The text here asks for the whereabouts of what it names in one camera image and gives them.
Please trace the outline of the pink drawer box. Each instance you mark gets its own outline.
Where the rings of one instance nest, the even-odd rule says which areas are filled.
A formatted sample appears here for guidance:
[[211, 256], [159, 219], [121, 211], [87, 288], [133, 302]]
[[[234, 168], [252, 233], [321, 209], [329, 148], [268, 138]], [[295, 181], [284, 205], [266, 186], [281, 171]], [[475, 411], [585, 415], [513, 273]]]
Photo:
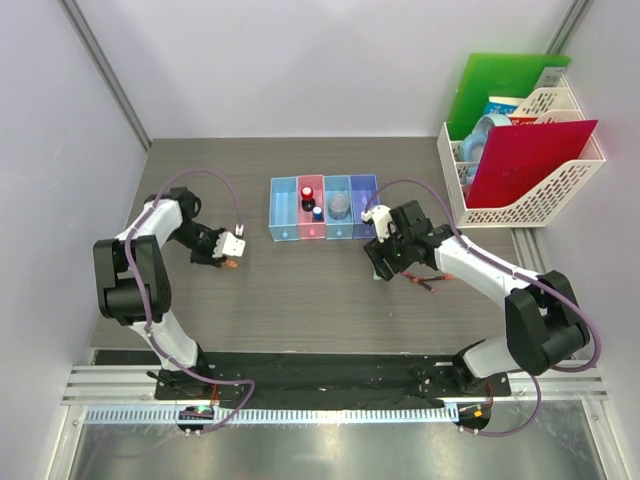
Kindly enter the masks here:
[[301, 240], [324, 239], [326, 237], [325, 217], [322, 223], [312, 221], [312, 211], [306, 212], [301, 208], [300, 190], [310, 186], [314, 190], [316, 205], [325, 211], [324, 177], [322, 175], [302, 175], [297, 177], [297, 224]]

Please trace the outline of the red ink bottle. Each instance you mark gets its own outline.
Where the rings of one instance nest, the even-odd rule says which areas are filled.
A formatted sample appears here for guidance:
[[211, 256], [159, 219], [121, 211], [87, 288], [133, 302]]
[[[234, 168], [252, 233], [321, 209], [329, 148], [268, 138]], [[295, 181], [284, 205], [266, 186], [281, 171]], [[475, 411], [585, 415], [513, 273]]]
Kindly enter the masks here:
[[304, 186], [300, 190], [301, 208], [303, 211], [311, 212], [316, 205], [314, 190], [310, 186]]

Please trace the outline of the light blue drawer box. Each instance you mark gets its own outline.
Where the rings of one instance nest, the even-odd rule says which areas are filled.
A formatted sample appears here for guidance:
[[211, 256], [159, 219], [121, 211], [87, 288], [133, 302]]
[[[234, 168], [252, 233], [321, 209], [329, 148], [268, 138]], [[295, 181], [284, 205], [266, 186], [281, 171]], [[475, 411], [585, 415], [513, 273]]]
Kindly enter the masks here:
[[295, 176], [271, 179], [269, 231], [274, 242], [299, 239], [298, 188]]

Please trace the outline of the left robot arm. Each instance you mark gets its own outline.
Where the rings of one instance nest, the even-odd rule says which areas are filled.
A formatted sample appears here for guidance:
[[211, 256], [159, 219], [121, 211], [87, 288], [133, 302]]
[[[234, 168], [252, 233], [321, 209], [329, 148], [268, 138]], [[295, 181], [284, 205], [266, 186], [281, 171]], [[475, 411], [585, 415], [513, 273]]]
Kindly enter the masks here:
[[162, 247], [174, 240], [190, 251], [192, 263], [216, 268], [234, 265], [231, 258], [244, 251], [244, 242], [232, 232], [196, 221], [201, 206], [186, 187], [151, 195], [125, 231], [93, 246], [99, 310], [139, 334], [157, 355], [160, 370], [152, 377], [161, 398], [200, 399], [213, 385], [202, 348], [171, 310]]

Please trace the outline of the purple drawer box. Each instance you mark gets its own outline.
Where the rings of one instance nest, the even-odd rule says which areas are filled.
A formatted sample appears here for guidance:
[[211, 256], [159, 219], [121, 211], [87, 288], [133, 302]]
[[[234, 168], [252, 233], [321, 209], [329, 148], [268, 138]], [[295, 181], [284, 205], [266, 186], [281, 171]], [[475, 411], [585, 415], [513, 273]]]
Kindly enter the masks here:
[[362, 221], [361, 215], [371, 200], [371, 205], [379, 204], [379, 198], [373, 194], [378, 189], [375, 174], [358, 174], [349, 177], [351, 185], [352, 214], [354, 220], [353, 238], [372, 239], [376, 236], [375, 228]]

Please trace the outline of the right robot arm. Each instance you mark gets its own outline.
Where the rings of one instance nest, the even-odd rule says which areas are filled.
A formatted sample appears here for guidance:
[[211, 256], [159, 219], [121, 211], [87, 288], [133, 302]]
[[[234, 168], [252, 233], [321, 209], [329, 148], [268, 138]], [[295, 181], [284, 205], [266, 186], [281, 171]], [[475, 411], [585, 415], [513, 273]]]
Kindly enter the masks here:
[[436, 227], [420, 204], [376, 205], [361, 214], [375, 231], [364, 251], [377, 278], [390, 281], [414, 264], [454, 276], [504, 312], [504, 333], [459, 351], [451, 380], [472, 395], [494, 375], [522, 370], [537, 376], [586, 347], [591, 335], [566, 276], [521, 269], [478, 247], [459, 230]]

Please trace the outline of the clear paper clip jar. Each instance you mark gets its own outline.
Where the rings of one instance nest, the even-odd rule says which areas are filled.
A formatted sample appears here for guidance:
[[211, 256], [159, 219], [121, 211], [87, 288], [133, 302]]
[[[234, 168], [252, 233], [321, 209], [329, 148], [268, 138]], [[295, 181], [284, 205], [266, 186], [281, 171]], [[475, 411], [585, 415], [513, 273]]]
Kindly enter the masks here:
[[327, 210], [329, 217], [335, 221], [346, 219], [351, 211], [351, 200], [345, 192], [334, 192], [328, 196]]

